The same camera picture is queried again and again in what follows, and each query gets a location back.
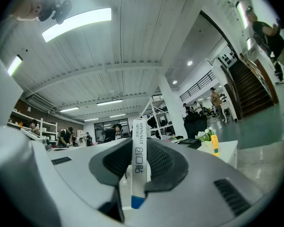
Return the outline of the yellow handheld fan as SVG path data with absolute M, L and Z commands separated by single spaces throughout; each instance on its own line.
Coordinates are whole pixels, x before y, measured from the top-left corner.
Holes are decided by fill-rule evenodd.
M 219 142 L 218 142 L 218 138 L 215 134 L 211 136 L 211 141 L 212 141 L 212 145 L 213 145 L 213 155 L 219 156 L 220 155 Z

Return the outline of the small white table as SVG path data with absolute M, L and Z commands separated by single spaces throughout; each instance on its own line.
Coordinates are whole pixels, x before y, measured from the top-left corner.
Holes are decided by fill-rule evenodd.
M 225 119 L 225 123 L 227 123 L 227 116 L 225 114 L 225 110 L 229 110 L 230 109 L 230 103 L 228 101 L 224 102 L 221 104 L 221 109 L 222 109 L 222 113 Z

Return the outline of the cream printed shirt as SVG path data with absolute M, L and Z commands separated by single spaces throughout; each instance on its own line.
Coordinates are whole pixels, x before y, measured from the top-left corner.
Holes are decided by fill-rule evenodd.
M 0 18 L 0 26 L 10 16 L 4 15 Z M 8 68 L 0 58 L 0 125 L 7 124 L 9 115 L 13 111 L 15 103 L 19 100 L 23 89 L 17 84 L 8 72 Z

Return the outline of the black balcony railing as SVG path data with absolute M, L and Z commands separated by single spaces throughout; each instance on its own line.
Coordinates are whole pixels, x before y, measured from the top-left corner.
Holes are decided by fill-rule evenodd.
M 180 99 L 182 102 L 190 98 L 192 95 L 200 91 L 202 88 L 204 88 L 206 85 L 211 83 L 216 76 L 212 71 L 209 71 L 206 73 L 200 80 L 198 80 L 192 87 L 190 87 L 187 91 L 185 91 L 181 96 Z

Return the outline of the white shelf rack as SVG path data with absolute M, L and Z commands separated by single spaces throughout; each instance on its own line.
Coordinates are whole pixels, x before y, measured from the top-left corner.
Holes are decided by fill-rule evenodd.
M 171 116 L 162 95 L 149 97 L 140 117 L 148 122 L 149 137 L 161 140 L 171 140 L 175 137 Z

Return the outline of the white pillar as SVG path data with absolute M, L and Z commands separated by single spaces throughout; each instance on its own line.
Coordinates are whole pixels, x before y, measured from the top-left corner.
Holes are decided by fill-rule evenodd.
M 173 94 L 165 76 L 159 75 L 158 80 L 159 88 L 164 97 L 175 134 L 176 136 L 183 136 L 184 139 L 187 139 L 187 132 L 184 127 L 183 115 L 181 112 L 181 103 Z

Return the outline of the white desk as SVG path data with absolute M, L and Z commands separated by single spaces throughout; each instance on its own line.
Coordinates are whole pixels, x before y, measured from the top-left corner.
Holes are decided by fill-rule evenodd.
M 197 150 L 215 155 L 225 163 L 237 169 L 237 146 L 237 140 L 219 142 L 218 147 L 216 148 L 211 141 L 204 141 L 201 142 L 201 146 Z

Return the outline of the long ceiling light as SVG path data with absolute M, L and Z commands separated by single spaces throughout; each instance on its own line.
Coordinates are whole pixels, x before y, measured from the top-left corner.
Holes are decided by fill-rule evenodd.
M 121 103 L 123 102 L 122 99 L 114 99 L 111 101 L 106 101 L 106 102 L 101 102 L 101 103 L 97 103 L 98 106 L 103 106 L 103 105 L 111 105 L 111 104 L 115 104 L 115 103 Z
M 246 17 L 246 13 L 245 13 L 245 10 L 244 10 L 244 7 L 243 7 L 243 4 L 238 1 L 236 3 L 236 8 L 238 10 L 238 13 L 240 15 L 240 18 L 242 20 L 242 23 L 243 23 L 243 28 L 246 29 L 248 27 L 248 19 Z
M 52 39 L 69 32 L 73 29 L 86 26 L 89 24 L 94 24 L 98 22 L 105 22 L 105 21 L 111 21 L 111 8 L 103 8 L 103 9 L 96 9 L 87 11 L 81 14 L 77 14 L 73 17 L 70 17 L 60 25 L 56 24 L 49 29 L 45 30 L 42 33 L 42 37 L 44 41 L 47 43 L 51 41 Z
M 17 54 L 16 57 L 14 58 L 14 60 L 12 61 L 12 63 L 9 65 L 9 67 L 7 69 L 7 74 L 9 76 L 12 76 L 13 73 L 15 72 L 15 70 L 22 63 L 22 61 L 23 61 L 22 57 L 19 54 Z

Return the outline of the green plant in white pot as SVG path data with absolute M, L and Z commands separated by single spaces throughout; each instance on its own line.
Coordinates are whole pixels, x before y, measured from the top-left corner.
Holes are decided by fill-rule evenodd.
M 199 131 L 197 135 L 195 135 L 196 140 L 201 141 L 201 145 L 205 147 L 212 147 L 212 139 L 211 136 L 215 135 L 215 130 L 212 127 L 206 128 L 204 131 Z

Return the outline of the dark wooden staircase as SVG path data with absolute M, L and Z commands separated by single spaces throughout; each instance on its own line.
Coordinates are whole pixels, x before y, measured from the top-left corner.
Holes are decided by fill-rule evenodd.
M 243 54 L 238 58 L 232 52 L 222 53 L 218 60 L 238 120 L 279 103 L 275 87 L 259 60 L 252 62 Z

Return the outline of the white and blue product box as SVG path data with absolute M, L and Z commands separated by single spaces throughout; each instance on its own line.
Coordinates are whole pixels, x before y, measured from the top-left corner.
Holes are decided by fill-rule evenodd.
M 133 121 L 131 207 L 138 209 L 146 199 L 145 185 L 151 180 L 151 169 L 147 161 L 147 121 Z

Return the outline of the white metal shelving rack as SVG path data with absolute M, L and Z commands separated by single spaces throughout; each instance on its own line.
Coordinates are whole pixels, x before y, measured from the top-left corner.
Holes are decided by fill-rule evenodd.
M 23 114 L 14 109 L 8 119 L 7 125 L 18 129 L 32 130 L 31 122 L 37 122 L 36 128 L 39 130 L 39 135 L 48 139 L 50 142 L 57 140 L 57 126 L 56 122 L 46 122 L 43 118 L 35 119 L 27 114 Z

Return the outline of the black office chair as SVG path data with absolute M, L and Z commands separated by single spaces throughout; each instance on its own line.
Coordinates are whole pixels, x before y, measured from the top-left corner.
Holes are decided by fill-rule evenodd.
M 207 128 L 206 116 L 200 116 L 197 112 L 189 113 L 184 118 L 184 127 L 189 139 L 194 139 L 199 131 L 205 131 Z

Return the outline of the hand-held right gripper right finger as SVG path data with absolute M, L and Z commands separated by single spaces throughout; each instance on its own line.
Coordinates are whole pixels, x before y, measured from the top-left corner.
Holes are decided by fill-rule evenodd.
M 186 158 L 163 140 L 147 139 L 147 162 L 151 169 L 151 180 L 145 184 L 145 193 L 170 191 L 188 173 Z

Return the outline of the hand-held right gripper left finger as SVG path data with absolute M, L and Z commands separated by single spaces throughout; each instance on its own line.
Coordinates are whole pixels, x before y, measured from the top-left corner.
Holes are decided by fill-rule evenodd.
M 89 170 L 101 183 L 117 187 L 132 160 L 133 140 L 117 143 L 94 155 L 89 161 Z

